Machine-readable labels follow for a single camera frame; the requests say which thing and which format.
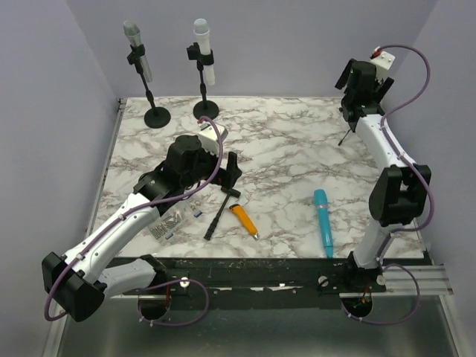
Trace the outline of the black tripod shock-mount stand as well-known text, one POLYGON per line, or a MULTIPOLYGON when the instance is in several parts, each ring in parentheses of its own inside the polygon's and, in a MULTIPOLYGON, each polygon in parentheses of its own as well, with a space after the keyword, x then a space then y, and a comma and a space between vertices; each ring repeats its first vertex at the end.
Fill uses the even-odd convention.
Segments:
POLYGON ((346 112, 344 111, 344 108, 340 107, 339 112, 341 113, 342 118, 344 119, 345 123, 348 126, 348 129, 347 129, 346 133, 344 134, 343 138, 338 142, 338 146, 341 146, 343 144, 344 140, 346 139, 346 137, 352 132, 352 129, 350 128, 350 125, 348 124, 348 119, 346 117, 346 112))

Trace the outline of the blue microphone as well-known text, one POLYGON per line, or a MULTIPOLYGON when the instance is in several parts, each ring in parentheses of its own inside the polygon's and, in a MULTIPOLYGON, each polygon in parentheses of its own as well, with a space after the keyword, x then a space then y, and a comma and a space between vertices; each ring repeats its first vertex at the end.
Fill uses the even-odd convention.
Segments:
POLYGON ((318 224, 321 230, 321 240, 324 251, 328 259, 333 258, 333 239, 332 229, 329 220, 329 205, 326 192, 323 189, 317 189, 314 192, 314 204, 318 217, 318 224))

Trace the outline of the white microphone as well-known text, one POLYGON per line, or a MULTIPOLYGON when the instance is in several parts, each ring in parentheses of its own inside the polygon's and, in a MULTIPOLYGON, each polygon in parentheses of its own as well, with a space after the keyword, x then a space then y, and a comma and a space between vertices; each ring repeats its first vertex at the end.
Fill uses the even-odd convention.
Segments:
POLYGON ((209 86, 215 84, 214 58, 210 46, 210 27, 205 19, 196 19, 194 22, 194 33, 196 35, 199 51, 202 57, 202 64, 205 70, 205 77, 209 86))

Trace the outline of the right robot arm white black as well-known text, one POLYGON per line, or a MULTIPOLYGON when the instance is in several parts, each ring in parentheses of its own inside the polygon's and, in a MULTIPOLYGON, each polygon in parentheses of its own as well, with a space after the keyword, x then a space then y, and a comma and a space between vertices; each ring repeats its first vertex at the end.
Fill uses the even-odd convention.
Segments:
POLYGON ((369 283, 379 261, 399 231, 420 216, 431 179, 427 165, 418 165, 407 157, 402 146, 382 122, 385 114, 380 102, 393 79, 386 72, 393 55, 384 54, 370 61, 350 59, 335 87, 342 90, 340 112, 349 130, 363 140, 379 169, 379 178, 369 197, 370 223, 364 237, 347 258, 342 282, 357 292, 369 283))

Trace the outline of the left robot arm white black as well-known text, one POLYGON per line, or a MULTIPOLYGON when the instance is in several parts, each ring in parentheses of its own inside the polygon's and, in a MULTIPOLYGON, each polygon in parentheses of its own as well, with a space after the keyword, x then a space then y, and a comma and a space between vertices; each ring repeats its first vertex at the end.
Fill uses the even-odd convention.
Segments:
POLYGON ((209 184, 230 188, 241 176, 234 153, 221 167, 226 131, 209 126, 196 135, 180 135, 167 157, 144 173, 126 201, 93 234, 41 263, 47 302, 56 301, 76 322, 91 317, 106 298, 133 289, 150 294, 164 288, 165 276, 148 257, 126 265, 109 263, 138 233, 163 216, 174 204, 209 184))

